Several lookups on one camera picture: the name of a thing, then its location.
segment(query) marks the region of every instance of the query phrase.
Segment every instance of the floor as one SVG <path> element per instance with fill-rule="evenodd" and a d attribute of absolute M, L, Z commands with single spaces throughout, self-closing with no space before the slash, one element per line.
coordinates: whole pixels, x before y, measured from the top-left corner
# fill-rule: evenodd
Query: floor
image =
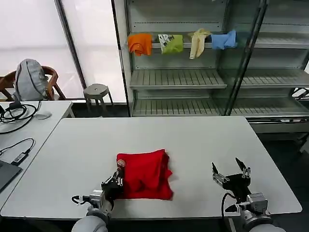
<path fill-rule="evenodd" d="M 85 105 L 75 104 L 73 111 L 76 117 L 100 116 L 101 112 L 94 110 L 91 114 L 87 112 Z M 111 117 L 127 116 L 127 108 L 117 105 L 114 108 L 108 106 Z M 298 153 L 299 143 L 295 141 L 262 141 L 270 156 L 275 161 L 282 175 L 290 185 L 294 194 L 300 201 L 303 211 L 299 214 L 276 215 L 274 216 L 275 225 L 282 227 L 287 232 L 307 232 L 307 220 L 309 219 L 309 155 Z M 51 221 L 53 225 L 60 228 L 60 231 L 70 232 L 74 221 Z M 43 231 L 49 232 L 50 228 L 43 225 Z M 199 219 L 199 220 L 157 220 L 157 221 L 111 221 L 109 224 L 110 232 L 187 232 L 188 230 L 202 230 L 212 232 L 225 231 L 221 221 L 218 219 Z M 3 219 L 0 223 L 1 232 L 39 232 L 40 230 L 32 226 L 32 223 L 23 219 Z"/>

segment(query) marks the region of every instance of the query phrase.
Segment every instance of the orange towel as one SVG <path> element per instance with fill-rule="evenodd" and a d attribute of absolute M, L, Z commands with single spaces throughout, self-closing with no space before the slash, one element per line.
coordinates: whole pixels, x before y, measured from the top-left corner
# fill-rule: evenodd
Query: orange towel
<path fill-rule="evenodd" d="M 135 55 L 139 57 L 142 54 L 150 56 L 153 47 L 151 39 L 151 34 L 146 33 L 130 35 L 127 39 L 129 51 L 135 52 Z"/>

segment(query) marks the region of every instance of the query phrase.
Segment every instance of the gray stool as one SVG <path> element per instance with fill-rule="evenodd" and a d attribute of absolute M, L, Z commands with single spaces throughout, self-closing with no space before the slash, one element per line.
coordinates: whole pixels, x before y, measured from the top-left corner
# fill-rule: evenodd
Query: gray stool
<path fill-rule="evenodd" d="M 84 89 L 84 96 L 85 96 L 85 99 L 86 99 L 88 112 L 91 112 L 91 109 L 90 109 L 91 99 L 94 99 L 96 101 L 97 106 L 99 106 L 98 101 L 100 100 L 103 112 L 106 112 L 108 114 L 108 111 L 106 109 L 106 106 L 105 106 L 104 100 L 103 100 L 103 97 L 106 94 L 108 94 L 108 96 L 111 99 L 112 106 L 114 106 L 110 90 L 108 89 L 107 86 L 101 85 L 101 84 L 92 84 L 91 86 L 88 86 L 87 88 L 85 88 Z"/>

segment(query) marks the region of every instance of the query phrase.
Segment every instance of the white desk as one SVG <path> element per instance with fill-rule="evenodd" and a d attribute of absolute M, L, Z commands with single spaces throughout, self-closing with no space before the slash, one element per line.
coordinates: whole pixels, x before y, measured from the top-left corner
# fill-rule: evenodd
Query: white desk
<path fill-rule="evenodd" d="M 302 210 L 297 198 L 244 117 L 66 118 L 48 138 L 3 207 L 4 217 L 77 219 L 88 195 L 116 170 L 120 152 L 165 148 L 173 175 L 172 201 L 119 200 L 113 218 L 220 217 L 225 193 L 212 180 L 239 173 L 235 157 L 252 169 L 250 190 L 262 192 L 272 214 Z M 233 204 L 227 198 L 226 205 Z"/>
<path fill-rule="evenodd" d="M 34 106 L 38 106 L 37 101 L 26 101 L 22 103 L 30 103 Z M 9 106 L 9 102 L 1 102 L 0 105 L 5 109 Z M 39 112 L 49 111 L 52 113 L 50 118 L 44 120 L 38 120 L 33 118 L 25 127 L 18 131 L 9 134 L 0 134 L 0 149 L 13 145 L 23 139 L 33 138 L 35 145 L 29 156 L 21 163 L 20 167 L 23 171 L 0 193 L 0 209 L 3 207 L 5 201 L 12 193 L 18 181 L 22 178 L 27 167 L 31 164 L 32 160 L 37 155 L 38 151 L 45 143 L 48 136 L 54 130 L 59 121 L 71 113 L 71 101 L 43 101 Z M 0 131 L 9 131 L 16 128 L 15 125 L 1 125 Z M 23 142 L 3 153 L 0 156 L 0 160 L 5 162 L 12 162 L 21 152 L 27 150 L 31 145 L 31 141 Z"/>

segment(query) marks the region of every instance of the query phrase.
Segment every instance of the chair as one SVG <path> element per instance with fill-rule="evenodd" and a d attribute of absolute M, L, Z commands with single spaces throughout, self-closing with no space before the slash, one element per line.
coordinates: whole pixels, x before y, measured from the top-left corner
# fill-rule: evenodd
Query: chair
<path fill-rule="evenodd" d="M 48 85 L 46 88 L 46 96 L 48 100 L 54 101 L 55 100 L 55 92 L 56 90 L 57 94 L 59 95 L 59 100 L 65 100 L 66 97 L 64 96 L 63 92 L 61 91 L 60 87 L 57 84 L 58 74 L 57 72 L 47 66 L 42 66 L 45 75 L 51 75 L 51 79 L 48 81 Z M 0 77 L 0 92 L 6 96 L 7 101 L 11 102 L 14 101 L 10 93 L 6 90 L 6 88 L 14 88 L 13 83 L 15 80 L 15 73 L 11 72 L 3 77 Z"/>

